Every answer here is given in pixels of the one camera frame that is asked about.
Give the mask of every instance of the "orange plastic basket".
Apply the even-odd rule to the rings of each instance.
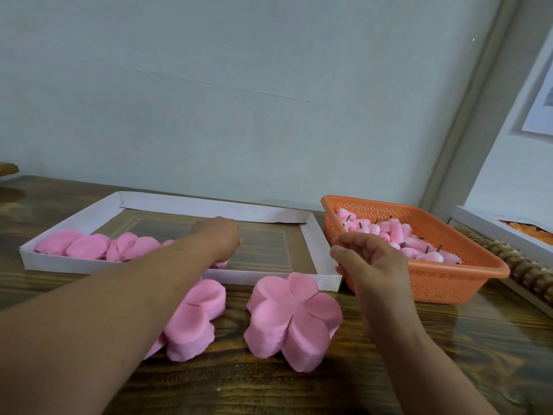
[[[328,243],[346,229],[335,214],[335,209],[345,208],[357,218],[387,220],[390,216],[401,222],[408,221],[413,233],[425,241],[455,253],[463,259],[463,265],[409,260],[409,273],[415,301],[426,303],[465,303],[489,278],[507,278],[509,267],[505,262],[474,243],[446,223],[428,212],[391,202],[371,201],[339,195],[325,195],[321,199],[325,208],[324,233]],[[353,281],[345,277],[346,284],[355,291]]]

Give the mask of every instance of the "paper poster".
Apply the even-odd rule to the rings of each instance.
[[[522,130],[553,135],[553,63],[545,76]]]

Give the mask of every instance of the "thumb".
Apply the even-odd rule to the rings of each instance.
[[[355,280],[361,274],[367,272],[370,268],[369,264],[359,256],[359,254],[351,249],[341,246],[332,246],[330,248],[330,256],[338,262]]]

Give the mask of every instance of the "hand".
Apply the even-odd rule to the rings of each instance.
[[[337,272],[350,275],[367,334],[395,334],[393,330],[422,329],[411,292],[408,260],[384,239],[360,232],[334,240],[330,256]]]
[[[241,243],[238,223],[229,218],[215,217],[198,221],[190,234],[201,236],[210,247],[213,246],[213,262],[229,260]]]

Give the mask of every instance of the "white cardboard box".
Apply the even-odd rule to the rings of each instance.
[[[509,227],[507,224],[502,223],[502,221],[532,224],[550,233],[553,232],[553,227],[536,222],[525,216],[494,214],[491,212],[477,211],[465,206],[456,206],[451,213],[451,217],[482,235],[490,239],[502,240],[525,253],[529,258],[540,261],[553,268],[553,246],[521,233]]]
[[[25,269],[91,274],[108,265],[120,265],[121,262],[46,255],[37,253],[34,249],[41,240],[59,230],[74,229],[89,235],[125,209],[194,217],[222,216],[238,221],[300,224],[301,232],[317,271],[316,274],[310,274],[310,276],[317,282],[319,289],[323,291],[338,291],[342,282],[342,276],[336,273],[336,262],[329,255],[330,246],[315,216],[308,211],[128,191],[116,192],[93,203],[91,206],[79,211],[77,214],[65,219],[22,245],[19,248],[19,253]],[[269,275],[284,278],[288,274],[208,269],[203,277],[214,279],[222,284],[253,286],[259,279]]]

